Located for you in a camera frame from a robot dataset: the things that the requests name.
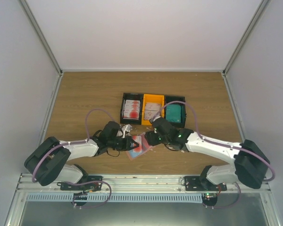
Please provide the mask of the red white credit card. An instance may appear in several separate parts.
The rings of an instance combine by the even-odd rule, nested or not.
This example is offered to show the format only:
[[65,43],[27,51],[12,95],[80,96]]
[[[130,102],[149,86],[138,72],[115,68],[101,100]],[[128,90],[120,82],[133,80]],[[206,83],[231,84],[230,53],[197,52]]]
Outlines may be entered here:
[[138,154],[142,152],[142,138],[141,136],[132,136],[132,152]]

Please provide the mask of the pink card holder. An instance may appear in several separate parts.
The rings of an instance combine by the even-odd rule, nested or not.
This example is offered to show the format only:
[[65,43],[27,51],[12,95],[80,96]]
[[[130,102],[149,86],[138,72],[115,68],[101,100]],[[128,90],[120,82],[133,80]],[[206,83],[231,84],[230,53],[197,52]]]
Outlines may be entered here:
[[147,151],[152,150],[153,146],[149,145],[146,138],[145,138],[145,132],[143,132],[140,135],[134,135],[132,136],[132,139],[134,142],[136,142],[139,146],[133,148],[130,151],[126,151],[127,156],[130,160],[133,160],[137,157],[140,157],[141,155],[145,154]]

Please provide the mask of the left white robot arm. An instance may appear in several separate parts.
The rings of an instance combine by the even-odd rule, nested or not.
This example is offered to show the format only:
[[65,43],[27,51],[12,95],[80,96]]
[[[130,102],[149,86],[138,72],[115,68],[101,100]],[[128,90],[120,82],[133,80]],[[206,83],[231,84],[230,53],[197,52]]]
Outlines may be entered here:
[[25,160],[24,167],[32,174],[32,182],[47,186],[54,181],[65,181],[77,190],[87,187],[86,172],[70,160],[97,157],[109,149],[122,152],[141,147],[141,138],[129,135],[132,126],[120,126],[114,121],[93,136],[78,141],[59,141],[49,137]]

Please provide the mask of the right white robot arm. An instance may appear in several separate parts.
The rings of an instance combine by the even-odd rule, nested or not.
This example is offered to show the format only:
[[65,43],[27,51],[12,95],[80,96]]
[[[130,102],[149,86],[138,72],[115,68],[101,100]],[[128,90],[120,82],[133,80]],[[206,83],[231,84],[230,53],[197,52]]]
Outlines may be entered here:
[[162,117],[156,118],[152,127],[153,131],[145,133],[145,139],[151,146],[163,144],[171,151],[201,153],[226,163],[204,168],[199,178],[203,190],[209,191],[219,184],[235,182],[259,189],[265,181],[270,161],[251,140],[231,143],[213,139],[191,129],[177,129]]

